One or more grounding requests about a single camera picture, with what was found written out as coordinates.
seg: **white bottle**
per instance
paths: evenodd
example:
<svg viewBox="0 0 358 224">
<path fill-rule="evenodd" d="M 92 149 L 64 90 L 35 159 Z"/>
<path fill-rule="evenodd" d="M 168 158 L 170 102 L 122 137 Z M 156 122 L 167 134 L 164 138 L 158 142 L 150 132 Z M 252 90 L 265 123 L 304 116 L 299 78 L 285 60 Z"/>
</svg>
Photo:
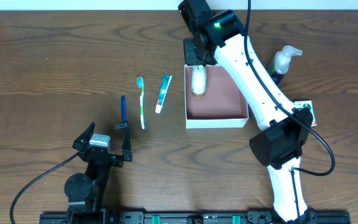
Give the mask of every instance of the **white bottle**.
<svg viewBox="0 0 358 224">
<path fill-rule="evenodd" d="M 193 66 L 191 74 L 191 91 L 195 97 L 203 97 L 206 90 L 206 67 L 203 65 Z"/>
<path fill-rule="evenodd" d="M 268 73 L 272 80 L 278 85 L 290 68 L 292 56 L 302 55 L 302 51 L 292 46 L 285 46 L 282 51 L 277 52 L 272 63 L 268 66 Z"/>
</svg>

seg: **wooden table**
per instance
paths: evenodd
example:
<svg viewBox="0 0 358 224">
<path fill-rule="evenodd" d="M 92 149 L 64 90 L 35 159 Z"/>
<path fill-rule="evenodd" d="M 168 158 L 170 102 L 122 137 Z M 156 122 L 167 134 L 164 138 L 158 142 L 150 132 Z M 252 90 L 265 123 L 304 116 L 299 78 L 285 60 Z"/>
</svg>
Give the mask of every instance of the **wooden table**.
<svg viewBox="0 0 358 224">
<path fill-rule="evenodd" d="M 237 13 L 245 22 L 245 12 Z M 303 50 L 280 88 L 293 100 L 313 100 L 315 130 L 337 161 L 328 177 L 301 174 L 303 195 L 309 207 L 347 209 L 358 223 L 358 11 L 254 11 L 249 35 L 265 66 L 284 45 Z M 242 129 L 185 129 L 187 37 L 176 11 L 0 12 L 0 223 L 9 223 L 11 202 L 25 184 L 75 153 L 71 145 L 90 122 L 96 133 L 112 136 L 119 152 L 121 95 L 134 160 L 112 171 L 107 204 L 148 211 L 272 208 L 268 172 L 249 147 L 259 132 L 253 119 Z M 174 79 L 156 114 L 163 74 Z M 329 168 L 316 139 L 303 153 L 302 167 Z M 16 205 L 17 223 L 66 210 L 64 183 L 85 168 L 76 158 L 34 184 Z"/>
</svg>

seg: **white background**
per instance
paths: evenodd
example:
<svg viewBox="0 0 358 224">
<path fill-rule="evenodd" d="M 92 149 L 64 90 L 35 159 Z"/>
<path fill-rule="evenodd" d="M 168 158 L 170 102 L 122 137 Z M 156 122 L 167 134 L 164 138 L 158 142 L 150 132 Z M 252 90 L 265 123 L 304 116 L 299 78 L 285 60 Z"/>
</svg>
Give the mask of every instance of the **white background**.
<svg viewBox="0 0 358 224">
<path fill-rule="evenodd" d="M 207 0 L 211 9 L 245 9 L 246 0 Z M 0 10 L 176 10 L 181 0 L 0 0 Z M 252 9 L 358 9 L 358 0 L 253 0 Z"/>
</svg>

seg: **white box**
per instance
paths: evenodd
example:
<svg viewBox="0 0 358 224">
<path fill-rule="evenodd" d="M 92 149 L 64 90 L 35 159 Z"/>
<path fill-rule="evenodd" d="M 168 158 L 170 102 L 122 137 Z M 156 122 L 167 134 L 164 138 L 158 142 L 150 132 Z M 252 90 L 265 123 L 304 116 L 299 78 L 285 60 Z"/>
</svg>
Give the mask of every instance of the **white box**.
<svg viewBox="0 0 358 224">
<path fill-rule="evenodd" d="M 205 95 L 195 98 L 191 92 L 192 70 L 185 65 L 186 129 L 243 128 L 249 119 L 248 103 L 227 71 L 220 65 L 207 65 Z"/>
</svg>

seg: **toothbrush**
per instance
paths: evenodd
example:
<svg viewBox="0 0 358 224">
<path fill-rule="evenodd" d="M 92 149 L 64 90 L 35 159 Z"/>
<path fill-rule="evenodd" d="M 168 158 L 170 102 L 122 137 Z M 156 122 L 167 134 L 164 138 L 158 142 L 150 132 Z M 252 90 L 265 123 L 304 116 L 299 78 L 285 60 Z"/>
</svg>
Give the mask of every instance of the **toothbrush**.
<svg viewBox="0 0 358 224">
<path fill-rule="evenodd" d="M 137 77 L 136 82 L 137 82 L 137 87 L 142 88 L 142 94 L 140 95 L 140 122 L 142 124 L 142 129 L 145 129 L 144 111 L 143 111 L 143 98 L 144 98 L 144 79 L 143 79 L 143 77 Z"/>
</svg>

